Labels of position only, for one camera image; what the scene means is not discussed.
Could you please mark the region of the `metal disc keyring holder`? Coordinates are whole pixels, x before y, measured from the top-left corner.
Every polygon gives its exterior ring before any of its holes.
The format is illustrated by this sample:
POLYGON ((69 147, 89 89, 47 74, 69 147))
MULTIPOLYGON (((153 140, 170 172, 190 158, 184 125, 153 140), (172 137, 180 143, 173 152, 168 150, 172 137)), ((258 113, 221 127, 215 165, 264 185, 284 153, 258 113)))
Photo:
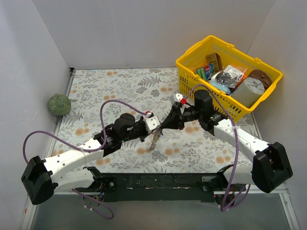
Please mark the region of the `metal disc keyring holder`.
POLYGON ((150 148, 149 148, 150 151, 154 150, 159 138, 162 135, 163 135, 163 130, 161 128, 154 131, 153 140, 152 140, 152 143, 151 143, 150 148))

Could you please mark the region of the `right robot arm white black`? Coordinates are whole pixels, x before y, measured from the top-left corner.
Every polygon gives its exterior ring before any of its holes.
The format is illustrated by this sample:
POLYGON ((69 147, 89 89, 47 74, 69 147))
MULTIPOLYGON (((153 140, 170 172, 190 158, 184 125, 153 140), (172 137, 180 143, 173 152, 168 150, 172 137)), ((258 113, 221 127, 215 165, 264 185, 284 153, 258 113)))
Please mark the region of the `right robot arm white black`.
POLYGON ((252 166, 223 167, 210 181, 214 186, 226 191, 234 184, 252 184, 270 193, 293 176, 284 146, 279 142, 270 144, 234 126, 229 118, 214 109, 208 91, 196 91, 192 106, 185 106, 186 100, 179 93, 174 93, 170 101, 171 111, 162 122, 162 129, 182 130, 186 122, 197 120, 202 129, 238 148, 252 163, 252 166))

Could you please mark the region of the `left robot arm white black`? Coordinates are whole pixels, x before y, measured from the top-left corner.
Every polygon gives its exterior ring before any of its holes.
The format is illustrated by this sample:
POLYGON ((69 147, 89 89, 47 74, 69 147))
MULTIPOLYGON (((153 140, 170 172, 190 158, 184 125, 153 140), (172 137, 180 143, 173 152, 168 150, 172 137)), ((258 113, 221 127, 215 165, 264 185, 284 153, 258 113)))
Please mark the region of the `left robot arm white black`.
POLYGON ((136 121, 133 115, 124 113, 77 149, 45 159, 33 157, 21 177, 32 204, 41 204, 54 193, 73 188, 90 192, 108 188, 108 181, 95 167, 75 169, 119 150, 124 142, 143 141, 159 126, 160 121, 154 115, 142 116, 136 121))

